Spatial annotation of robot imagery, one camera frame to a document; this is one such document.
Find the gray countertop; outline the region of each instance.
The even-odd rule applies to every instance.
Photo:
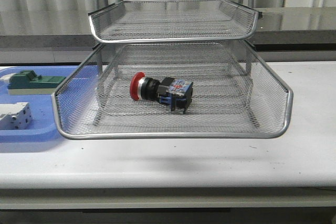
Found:
[[[263,18],[250,41],[262,44],[333,44],[336,7],[259,8]],[[0,12],[0,48],[91,47],[85,10]]]

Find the white electrical component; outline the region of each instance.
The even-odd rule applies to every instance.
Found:
[[[0,130],[24,130],[32,119],[28,102],[0,104]]]

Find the tray rim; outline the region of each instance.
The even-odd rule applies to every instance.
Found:
[[[262,64],[263,67],[273,76],[275,77],[287,90],[287,100],[286,100],[286,108],[284,114],[284,123],[282,128],[274,133],[236,133],[236,132],[146,132],[146,133],[95,133],[95,134],[69,134],[62,129],[60,116],[57,110],[57,102],[56,102],[56,93],[64,83],[66,83],[72,76],[77,73],[77,70],[80,69],[83,65],[86,64],[90,58],[95,55],[98,51],[100,51],[104,46],[104,44],[100,44],[77,68],[76,70],[69,75],[51,94],[51,103],[54,112],[55,125],[58,132],[65,138],[70,140],[119,140],[119,139],[137,139],[137,138],[277,138],[283,135],[289,127],[291,113],[292,113],[292,105],[293,105],[293,91],[292,89],[264,62],[264,60],[258,56],[258,54],[252,49],[250,44],[246,41],[239,41],[245,44],[247,50],[249,50]]]
[[[235,5],[237,8],[246,8],[252,12],[255,13],[254,20],[253,20],[253,26],[251,29],[251,32],[248,34],[245,34],[243,36],[238,36],[238,37],[188,37],[188,38],[160,38],[160,39],[119,39],[119,40],[105,40],[101,39],[100,37],[97,36],[96,30],[94,29],[93,25],[93,20],[92,16],[93,15],[98,15],[103,13],[106,9],[108,8],[116,8],[122,3],[150,3],[150,2],[163,2],[163,3],[168,3],[168,2],[201,2],[201,1],[222,1],[222,2],[227,2],[230,4]],[[140,43],[140,42],[172,42],[172,41],[206,41],[206,40],[239,40],[239,39],[246,39],[249,38],[253,35],[253,33],[257,29],[257,20],[259,16],[259,12],[242,4],[230,1],[230,0],[127,0],[127,1],[120,1],[117,3],[113,3],[111,5],[108,5],[102,9],[96,10],[94,12],[91,12],[88,14],[89,15],[89,24],[90,24],[90,29],[93,37],[95,40],[103,43],[103,44],[115,44],[115,43]]]

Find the wire mesh tray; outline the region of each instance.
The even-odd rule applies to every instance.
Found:
[[[123,1],[89,14],[102,43],[243,39],[258,12],[227,0]]]
[[[194,82],[186,114],[133,101],[143,71]],[[271,138],[288,127],[291,89],[244,41],[101,45],[52,94],[60,133],[71,139]]]

